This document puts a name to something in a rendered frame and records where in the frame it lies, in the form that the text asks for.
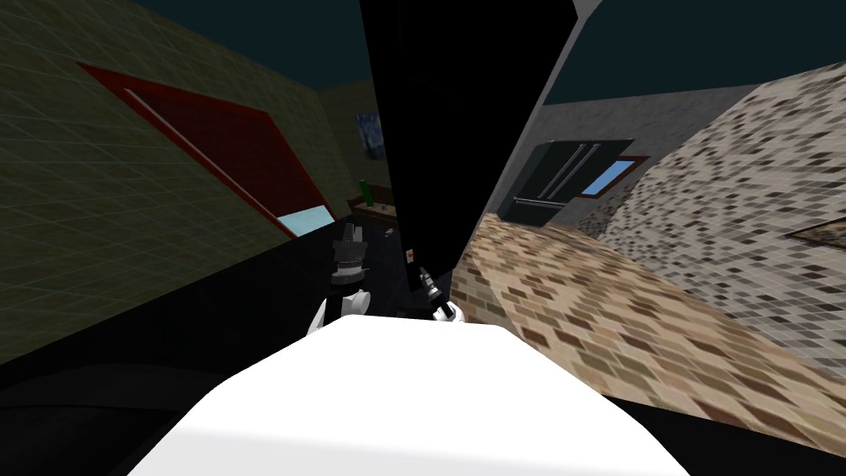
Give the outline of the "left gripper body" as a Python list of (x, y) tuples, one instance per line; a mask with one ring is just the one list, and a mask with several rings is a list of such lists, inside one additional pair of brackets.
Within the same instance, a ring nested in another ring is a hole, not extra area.
[(368, 244), (362, 241), (334, 240), (333, 260), (339, 265), (361, 265)]

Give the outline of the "brown side table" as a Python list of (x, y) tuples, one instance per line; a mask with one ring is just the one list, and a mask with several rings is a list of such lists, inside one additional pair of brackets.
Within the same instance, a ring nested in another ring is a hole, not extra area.
[(362, 221), (380, 222), (385, 226), (397, 224), (397, 212), (392, 189), (359, 180), (359, 194), (347, 200), (354, 217)]

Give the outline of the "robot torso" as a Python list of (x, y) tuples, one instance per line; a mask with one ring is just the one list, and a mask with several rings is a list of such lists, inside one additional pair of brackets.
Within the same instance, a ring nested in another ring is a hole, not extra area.
[(689, 476), (498, 326), (351, 315), (227, 378), (128, 476)]

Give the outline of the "black door leaf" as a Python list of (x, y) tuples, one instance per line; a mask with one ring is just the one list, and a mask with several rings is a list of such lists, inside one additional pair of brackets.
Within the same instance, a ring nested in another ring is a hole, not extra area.
[(359, 0), (400, 263), (452, 271), (577, 24), (573, 0)]

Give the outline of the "red framed window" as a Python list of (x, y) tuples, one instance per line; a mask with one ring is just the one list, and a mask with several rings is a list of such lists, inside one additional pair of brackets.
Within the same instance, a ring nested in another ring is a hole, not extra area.
[(80, 66), (286, 236), (336, 220), (268, 112)]

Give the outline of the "black refrigerator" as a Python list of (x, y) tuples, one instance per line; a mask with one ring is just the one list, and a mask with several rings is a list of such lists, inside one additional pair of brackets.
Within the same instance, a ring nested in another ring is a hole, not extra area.
[(554, 140), (536, 146), (497, 209), (501, 221), (547, 225), (584, 192), (634, 142)]

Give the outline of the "brown framed window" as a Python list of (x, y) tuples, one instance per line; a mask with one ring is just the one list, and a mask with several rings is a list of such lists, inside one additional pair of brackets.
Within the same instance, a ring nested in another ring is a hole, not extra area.
[(597, 199), (642, 165), (649, 157), (645, 155), (622, 155), (596, 178), (577, 198)]

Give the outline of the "blue wall picture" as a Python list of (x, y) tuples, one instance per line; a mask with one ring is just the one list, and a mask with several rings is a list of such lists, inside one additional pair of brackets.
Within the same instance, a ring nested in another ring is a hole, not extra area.
[(378, 110), (357, 114), (355, 121), (367, 158), (385, 160), (386, 150)]

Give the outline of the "dark framed wall picture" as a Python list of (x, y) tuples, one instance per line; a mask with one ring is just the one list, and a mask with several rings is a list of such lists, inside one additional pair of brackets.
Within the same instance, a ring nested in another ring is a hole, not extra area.
[(818, 245), (846, 251), (846, 217), (827, 221), (785, 235), (808, 245)]

